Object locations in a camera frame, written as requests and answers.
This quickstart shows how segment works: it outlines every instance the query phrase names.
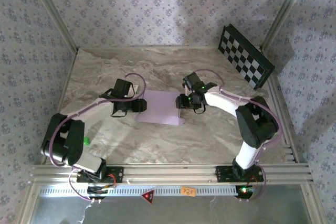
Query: purple paper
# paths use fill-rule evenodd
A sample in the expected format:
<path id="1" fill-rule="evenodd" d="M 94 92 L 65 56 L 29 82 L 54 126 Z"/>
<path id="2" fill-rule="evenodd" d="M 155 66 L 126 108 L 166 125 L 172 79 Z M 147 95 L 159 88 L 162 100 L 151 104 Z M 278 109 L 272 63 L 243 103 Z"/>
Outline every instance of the purple paper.
<path id="1" fill-rule="evenodd" d="M 179 92 L 146 90 L 144 99 L 147 109 L 134 116 L 138 122 L 181 125 L 185 120 L 180 118 L 180 110 L 176 108 L 175 100 Z"/>

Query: warning sticker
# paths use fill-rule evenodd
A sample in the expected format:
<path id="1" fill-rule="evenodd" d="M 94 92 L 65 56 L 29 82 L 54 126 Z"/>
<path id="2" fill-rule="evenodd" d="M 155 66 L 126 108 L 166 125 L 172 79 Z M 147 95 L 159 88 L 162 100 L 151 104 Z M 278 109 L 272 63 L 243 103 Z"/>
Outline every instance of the warning sticker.
<path id="1" fill-rule="evenodd" d="M 147 200 L 150 204 L 152 204 L 153 203 L 153 197 L 154 197 L 154 190 L 147 191 L 146 193 L 142 194 L 141 196 L 142 196 L 142 198 Z"/>

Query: enclosure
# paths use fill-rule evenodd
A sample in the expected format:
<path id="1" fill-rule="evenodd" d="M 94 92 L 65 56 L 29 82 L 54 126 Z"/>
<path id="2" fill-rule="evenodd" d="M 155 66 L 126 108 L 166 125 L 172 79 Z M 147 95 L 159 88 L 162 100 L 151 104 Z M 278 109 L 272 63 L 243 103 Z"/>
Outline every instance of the enclosure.
<path id="1" fill-rule="evenodd" d="M 335 6 L 335 0 L 1 0 L 0 222 L 113 216 L 115 223 L 249 223 L 265 214 L 272 223 L 335 223 Z M 218 50 L 229 24 L 275 66 L 259 89 Z M 241 184 L 216 184 L 215 167 L 230 165 L 243 142 L 237 119 L 219 108 L 200 115 L 181 110 L 182 125 L 138 122 L 129 113 L 90 128 L 89 152 L 125 169 L 101 205 L 75 198 L 67 184 L 71 169 L 52 167 L 40 154 L 55 113 L 90 104 L 125 74 L 144 76 L 146 90 L 184 93 L 183 78 L 197 69 L 218 72 L 229 92 L 262 96 L 283 125 L 281 141 L 260 158 L 265 193 L 242 206 L 244 214 L 237 192 L 229 192 Z M 199 77 L 220 85 L 210 72 Z M 128 80 L 144 88 L 139 78 Z M 196 188 L 196 197 L 181 196 L 181 186 Z M 140 197 L 150 189 L 152 205 Z M 132 211 L 123 212 L 127 207 Z M 164 209 L 176 216 L 170 220 Z"/>

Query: glass panel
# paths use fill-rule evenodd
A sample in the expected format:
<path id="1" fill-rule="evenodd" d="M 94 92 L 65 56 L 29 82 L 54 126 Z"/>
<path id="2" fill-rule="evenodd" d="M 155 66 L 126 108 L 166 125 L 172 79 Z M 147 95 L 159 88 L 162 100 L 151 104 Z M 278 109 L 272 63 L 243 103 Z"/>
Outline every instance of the glass panel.
<path id="1" fill-rule="evenodd" d="M 40 197 L 31 224 L 311 223 L 300 186 L 267 186 L 251 202 L 231 196 L 109 197 L 101 204 L 77 197 Z"/>

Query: black mounting plate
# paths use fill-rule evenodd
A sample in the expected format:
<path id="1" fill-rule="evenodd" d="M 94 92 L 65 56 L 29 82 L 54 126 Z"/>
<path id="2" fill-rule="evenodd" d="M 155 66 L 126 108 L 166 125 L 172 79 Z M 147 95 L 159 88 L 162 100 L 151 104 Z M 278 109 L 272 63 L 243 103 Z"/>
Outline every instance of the black mounting plate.
<path id="1" fill-rule="evenodd" d="M 251 169 L 245 174 L 244 177 L 238 178 L 234 175 L 232 170 L 232 165 L 223 165 L 223 166 L 216 166 L 217 182 L 253 182 L 253 178 L 255 177 L 258 182 L 263 182 L 264 177 L 262 175 L 262 170 L 259 166 L 252 166 Z"/>
<path id="2" fill-rule="evenodd" d="M 113 178 L 107 176 L 108 174 L 113 174 L 116 178 L 116 183 L 122 183 L 122 178 L 124 176 L 124 167 L 122 166 L 107 166 L 106 167 L 106 175 L 105 178 L 103 178 L 99 183 L 102 184 L 113 184 L 114 180 Z M 94 180 L 92 180 L 90 177 L 88 177 L 83 172 L 79 172 L 77 175 L 77 183 L 96 183 Z"/>

